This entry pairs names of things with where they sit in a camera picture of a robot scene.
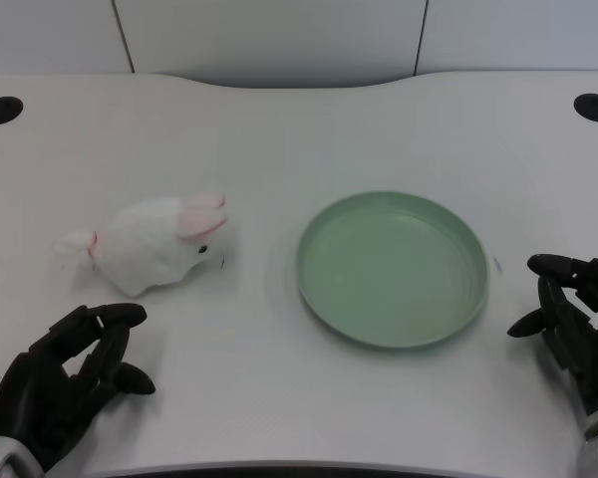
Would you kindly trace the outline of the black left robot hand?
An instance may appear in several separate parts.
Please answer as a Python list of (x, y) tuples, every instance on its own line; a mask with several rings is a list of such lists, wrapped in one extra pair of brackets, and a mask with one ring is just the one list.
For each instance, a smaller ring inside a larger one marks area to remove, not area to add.
[(0, 382), (0, 437), (24, 446), (44, 472), (78, 444), (98, 413), (123, 394), (155, 386), (123, 361), (139, 304), (80, 306), (13, 360)]

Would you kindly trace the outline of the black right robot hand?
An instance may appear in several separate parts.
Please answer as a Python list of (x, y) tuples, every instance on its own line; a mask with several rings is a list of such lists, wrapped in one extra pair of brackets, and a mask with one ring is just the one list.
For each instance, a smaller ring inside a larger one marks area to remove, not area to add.
[(540, 334), (560, 368), (569, 371), (587, 415), (598, 411), (598, 259), (536, 254), (527, 267), (538, 276), (539, 308), (507, 331)]

